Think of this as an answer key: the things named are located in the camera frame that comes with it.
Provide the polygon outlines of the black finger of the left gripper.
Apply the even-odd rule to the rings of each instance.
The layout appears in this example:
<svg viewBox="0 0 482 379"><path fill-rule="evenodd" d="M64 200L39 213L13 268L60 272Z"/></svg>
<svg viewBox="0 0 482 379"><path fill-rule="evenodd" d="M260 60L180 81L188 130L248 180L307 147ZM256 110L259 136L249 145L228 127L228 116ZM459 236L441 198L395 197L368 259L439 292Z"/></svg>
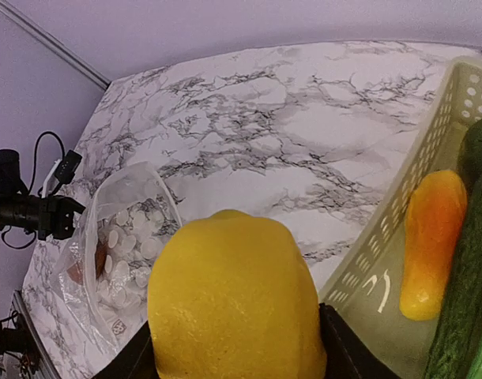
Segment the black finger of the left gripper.
<svg viewBox="0 0 482 379"><path fill-rule="evenodd" d="M70 198L69 202L70 202L70 207L74 212L81 215L85 211L85 206L82 205L80 202L74 200L73 198Z"/></svg>

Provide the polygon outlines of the yellow orange fake corn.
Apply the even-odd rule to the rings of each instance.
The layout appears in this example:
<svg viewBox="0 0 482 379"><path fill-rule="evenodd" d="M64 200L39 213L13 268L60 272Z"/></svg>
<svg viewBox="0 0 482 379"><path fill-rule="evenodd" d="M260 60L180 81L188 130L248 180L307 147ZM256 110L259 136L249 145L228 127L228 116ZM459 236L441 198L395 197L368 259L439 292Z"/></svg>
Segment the yellow orange fake corn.
<svg viewBox="0 0 482 379"><path fill-rule="evenodd" d="M428 321L440 314L467 204L465 185L452 170L431 172L412 193L399 301L409 320Z"/></svg>

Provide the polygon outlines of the yellow fake fruit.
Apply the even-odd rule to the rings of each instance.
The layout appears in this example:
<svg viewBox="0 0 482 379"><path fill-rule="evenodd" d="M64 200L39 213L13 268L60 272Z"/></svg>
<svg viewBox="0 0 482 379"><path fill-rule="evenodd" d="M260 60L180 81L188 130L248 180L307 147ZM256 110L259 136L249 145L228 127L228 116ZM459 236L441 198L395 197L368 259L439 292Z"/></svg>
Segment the yellow fake fruit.
<svg viewBox="0 0 482 379"><path fill-rule="evenodd" d="M226 210L181 227L153 266L162 378L322 378L318 295L289 229Z"/></svg>

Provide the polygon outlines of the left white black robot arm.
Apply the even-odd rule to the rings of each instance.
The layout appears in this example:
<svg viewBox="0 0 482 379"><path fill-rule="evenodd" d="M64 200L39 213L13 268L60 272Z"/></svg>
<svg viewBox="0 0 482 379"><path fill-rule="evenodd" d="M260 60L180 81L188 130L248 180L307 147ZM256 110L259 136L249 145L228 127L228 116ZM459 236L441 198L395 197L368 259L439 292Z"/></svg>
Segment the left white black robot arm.
<svg viewBox="0 0 482 379"><path fill-rule="evenodd" d="M58 185L39 196L30 193L21 180L20 155L11 149L0 149L0 231L20 228L44 241L51 236L66 240L74 233L73 217L85 207L70 197L58 195L64 184L69 184L81 162L81 156L70 150L50 173Z"/></svg>

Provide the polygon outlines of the polka dot zip top bag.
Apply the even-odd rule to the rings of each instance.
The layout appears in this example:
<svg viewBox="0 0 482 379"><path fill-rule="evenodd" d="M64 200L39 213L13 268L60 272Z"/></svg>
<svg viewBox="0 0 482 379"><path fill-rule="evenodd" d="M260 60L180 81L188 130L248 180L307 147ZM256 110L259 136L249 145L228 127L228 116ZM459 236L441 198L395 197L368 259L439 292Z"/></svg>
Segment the polka dot zip top bag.
<svg viewBox="0 0 482 379"><path fill-rule="evenodd" d="M116 356L147 321L147 287L164 245L183 225L156 166L140 162L108 177L95 192L52 275L55 291L87 338ZM95 252L107 243L97 280ZM83 261L83 284L66 270Z"/></svg>

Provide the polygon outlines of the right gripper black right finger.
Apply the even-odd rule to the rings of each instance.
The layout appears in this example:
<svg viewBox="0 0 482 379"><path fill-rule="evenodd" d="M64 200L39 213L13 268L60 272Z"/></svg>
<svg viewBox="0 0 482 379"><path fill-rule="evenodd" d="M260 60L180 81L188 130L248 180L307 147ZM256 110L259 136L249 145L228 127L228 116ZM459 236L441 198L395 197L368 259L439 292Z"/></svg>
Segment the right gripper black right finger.
<svg viewBox="0 0 482 379"><path fill-rule="evenodd" d="M325 378L398 379L379 361L330 305L319 304L321 338L327 353Z"/></svg>

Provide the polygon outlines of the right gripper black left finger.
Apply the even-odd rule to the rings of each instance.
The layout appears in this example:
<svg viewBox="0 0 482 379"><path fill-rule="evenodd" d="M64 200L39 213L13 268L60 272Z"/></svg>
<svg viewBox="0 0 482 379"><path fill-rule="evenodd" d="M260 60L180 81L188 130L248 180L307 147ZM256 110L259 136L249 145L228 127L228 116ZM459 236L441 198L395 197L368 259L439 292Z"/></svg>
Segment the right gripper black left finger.
<svg viewBox="0 0 482 379"><path fill-rule="evenodd" d="M95 379L157 379L149 325L145 322Z"/></svg>

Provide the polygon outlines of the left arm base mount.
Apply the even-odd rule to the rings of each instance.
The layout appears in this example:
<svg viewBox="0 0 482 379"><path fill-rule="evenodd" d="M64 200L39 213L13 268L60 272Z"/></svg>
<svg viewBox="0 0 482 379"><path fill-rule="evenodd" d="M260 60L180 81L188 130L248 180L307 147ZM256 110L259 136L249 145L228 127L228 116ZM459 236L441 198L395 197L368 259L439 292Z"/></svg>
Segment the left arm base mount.
<svg viewBox="0 0 482 379"><path fill-rule="evenodd" d="M14 310L0 319L0 355L9 355L19 362L20 378L32 377L32 336L25 326L23 314Z"/></svg>

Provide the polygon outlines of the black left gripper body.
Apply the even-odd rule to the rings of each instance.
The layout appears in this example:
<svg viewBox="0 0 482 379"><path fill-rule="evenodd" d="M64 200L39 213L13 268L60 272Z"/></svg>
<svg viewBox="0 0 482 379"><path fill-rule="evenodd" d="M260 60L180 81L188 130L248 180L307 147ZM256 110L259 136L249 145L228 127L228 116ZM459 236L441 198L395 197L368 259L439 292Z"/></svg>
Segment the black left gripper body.
<svg viewBox="0 0 482 379"><path fill-rule="evenodd" d="M39 240L45 240L50 235L54 239L65 240L74 233L75 213L77 201L70 197L0 197L0 231L16 227L30 233L35 232Z"/></svg>

